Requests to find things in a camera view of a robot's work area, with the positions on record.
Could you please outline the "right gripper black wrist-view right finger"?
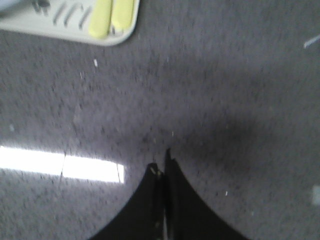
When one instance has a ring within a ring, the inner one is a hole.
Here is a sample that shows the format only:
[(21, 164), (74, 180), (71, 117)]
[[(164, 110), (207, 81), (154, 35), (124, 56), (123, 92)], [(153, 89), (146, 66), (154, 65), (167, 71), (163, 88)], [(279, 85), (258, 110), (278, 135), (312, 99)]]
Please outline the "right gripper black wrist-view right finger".
[(196, 193), (168, 148), (164, 157), (165, 216), (169, 240), (246, 240)]

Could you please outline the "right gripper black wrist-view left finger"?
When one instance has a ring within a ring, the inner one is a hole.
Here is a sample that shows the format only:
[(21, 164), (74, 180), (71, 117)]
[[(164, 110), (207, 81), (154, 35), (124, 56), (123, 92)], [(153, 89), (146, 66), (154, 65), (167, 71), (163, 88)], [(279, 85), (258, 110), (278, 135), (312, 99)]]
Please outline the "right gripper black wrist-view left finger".
[(162, 240), (164, 238), (164, 177), (149, 163), (136, 191), (121, 211), (92, 240)]

